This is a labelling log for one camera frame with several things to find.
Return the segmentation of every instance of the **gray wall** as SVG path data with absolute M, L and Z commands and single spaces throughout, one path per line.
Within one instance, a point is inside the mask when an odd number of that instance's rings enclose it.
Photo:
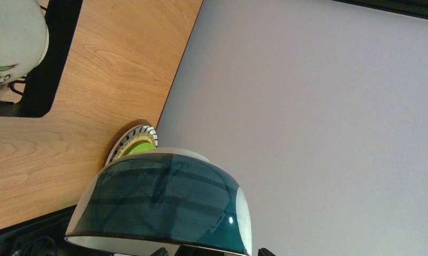
M 428 21 L 205 0 L 158 133 L 237 179 L 254 251 L 428 255 Z

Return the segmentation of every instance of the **wooden panel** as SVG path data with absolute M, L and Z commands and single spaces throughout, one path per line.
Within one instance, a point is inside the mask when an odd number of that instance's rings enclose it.
M 0 117 L 0 228 L 76 204 L 121 132 L 156 125 L 201 2 L 84 1 L 49 114 Z

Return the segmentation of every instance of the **wire rack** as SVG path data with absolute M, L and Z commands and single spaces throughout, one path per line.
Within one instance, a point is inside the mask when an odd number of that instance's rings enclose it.
M 26 76 L 0 85 L 0 116 L 43 117 L 52 107 L 82 8 L 82 0 L 49 0 L 45 20 L 49 47 Z

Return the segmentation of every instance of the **wooden table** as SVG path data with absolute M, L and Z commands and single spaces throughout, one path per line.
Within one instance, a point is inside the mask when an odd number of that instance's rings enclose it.
M 201 3 L 84 0 L 51 111 L 0 117 L 0 229 L 76 204 L 121 133 L 157 124 Z

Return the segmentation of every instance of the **wooden surface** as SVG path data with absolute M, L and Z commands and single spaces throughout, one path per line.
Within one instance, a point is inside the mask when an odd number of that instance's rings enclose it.
M 201 2 L 84 0 L 51 111 L 0 117 L 0 229 L 76 204 L 121 132 L 156 125 Z

